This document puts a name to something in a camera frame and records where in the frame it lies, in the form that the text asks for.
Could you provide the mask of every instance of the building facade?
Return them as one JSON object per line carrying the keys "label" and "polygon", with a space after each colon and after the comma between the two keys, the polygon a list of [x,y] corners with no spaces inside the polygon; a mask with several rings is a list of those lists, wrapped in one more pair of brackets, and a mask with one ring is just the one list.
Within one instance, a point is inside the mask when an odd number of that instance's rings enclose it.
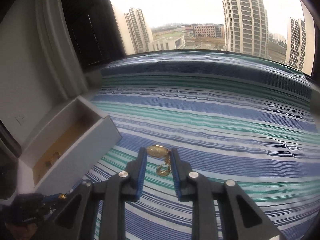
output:
{"label": "building facade", "polygon": [[313,17],[303,4],[302,1],[302,11],[303,11],[303,18],[306,28],[306,51],[304,55],[303,67],[302,71],[309,76],[311,76],[312,68],[313,68],[313,61],[315,59],[315,23],[313,21]]}
{"label": "building facade", "polygon": [[193,24],[193,33],[195,38],[210,37],[224,38],[223,24]]}
{"label": "building facade", "polygon": [[124,14],[135,53],[146,52],[148,43],[153,42],[152,32],[141,9],[130,8]]}
{"label": "building facade", "polygon": [[276,41],[281,41],[283,43],[287,43],[287,39],[285,38],[285,36],[279,34],[279,33],[274,33],[273,34],[273,39]]}
{"label": "building facade", "polygon": [[149,51],[184,49],[186,46],[184,36],[159,38],[148,44]]}
{"label": "building facade", "polygon": [[124,13],[121,12],[116,6],[112,5],[113,14],[115,15],[118,30],[120,33],[122,45],[124,47],[124,51],[126,55],[131,55],[135,53],[132,40],[130,37],[129,29],[127,22],[125,20]]}
{"label": "building facade", "polygon": [[268,54],[268,19],[263,0],[223,0],[228,51],[257,57]]}
{"label": "building facade", "polygon": [[301,19],[288,19],[288,41],[285,63],[302,71],[306,51],[306,27]]}

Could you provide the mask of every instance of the striped cloth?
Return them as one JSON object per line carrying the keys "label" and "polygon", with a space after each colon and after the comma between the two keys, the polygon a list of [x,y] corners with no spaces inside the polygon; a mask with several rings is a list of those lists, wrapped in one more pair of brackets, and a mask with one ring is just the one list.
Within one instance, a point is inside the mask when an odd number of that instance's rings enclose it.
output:
{"label": "striped cloth", "polygon": [[[301,72],[242,55],[169,52],[101,73],[92,103],[122,139],[83,179],[108,179],[140,147],[177,147],[194,171],[237,181],[288,240],[303,236],[320,207],[320,140]],[[192,204],[178,202],[172,175],[156,176],[161,163],[148,157],[141,199],[126,204],[127,239],[191,239]]]}

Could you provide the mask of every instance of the sky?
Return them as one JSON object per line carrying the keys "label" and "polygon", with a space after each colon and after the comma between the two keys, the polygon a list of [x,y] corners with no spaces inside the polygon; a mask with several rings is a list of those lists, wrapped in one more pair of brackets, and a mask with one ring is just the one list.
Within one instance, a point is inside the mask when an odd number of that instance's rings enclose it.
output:
{"label": "sky", "polygon": [[[122,12],[141,8],[148,25],[167,23],[224,24],[222,0],[111,0]],[[303,19],[300,0],[263,0],[270,33],[287,37],[288,17]]]}

